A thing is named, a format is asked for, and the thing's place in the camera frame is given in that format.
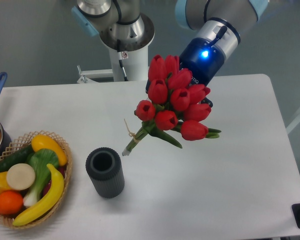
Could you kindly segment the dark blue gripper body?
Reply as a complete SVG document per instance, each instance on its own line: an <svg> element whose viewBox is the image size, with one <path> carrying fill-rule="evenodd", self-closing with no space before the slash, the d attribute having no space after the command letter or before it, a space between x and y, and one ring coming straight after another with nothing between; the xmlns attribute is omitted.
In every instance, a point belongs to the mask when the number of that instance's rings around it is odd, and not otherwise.
<svg viewBox="0 0 300 240"><path fill-rule="evenodd" d="M191 84L208 85L224 64L224 54L217 47L219 41L219 38L208 41L196 37L179 56L179 68L192 72Z"/></svg>

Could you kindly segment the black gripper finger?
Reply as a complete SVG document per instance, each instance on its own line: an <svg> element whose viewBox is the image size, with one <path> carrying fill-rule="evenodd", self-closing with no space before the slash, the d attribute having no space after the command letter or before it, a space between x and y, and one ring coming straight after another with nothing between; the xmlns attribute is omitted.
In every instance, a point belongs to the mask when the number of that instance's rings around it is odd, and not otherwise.
<svg viewBox="0 0 300 240"><path fill-rule="evenodd" d="M212 102L210 99L208 99L207 97L205 97L205 98L204 98L203 100L201 100L199 103L200 103L200 104L207 104L207 105L209 105L210 108L213 107L213 102Z"/></svg>

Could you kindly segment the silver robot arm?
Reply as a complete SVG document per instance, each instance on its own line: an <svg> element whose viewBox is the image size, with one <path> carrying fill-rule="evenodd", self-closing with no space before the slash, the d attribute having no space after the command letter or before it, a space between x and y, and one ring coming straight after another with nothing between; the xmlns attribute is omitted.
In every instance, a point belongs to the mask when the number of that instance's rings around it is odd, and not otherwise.
<svg viewBox="0 0 300 240"><path fill-rule="evenodd" d="M179 0L178 24L197 32L180 55L193 84L207 85L240 44L242 34L265 11L266 0ZM148 46L154 39L151 19L138 0L79 0L71 10L81 28L99 36L109 51L111 69L80 71L79 82L112 77L116 82L147 79Z"/></svg>

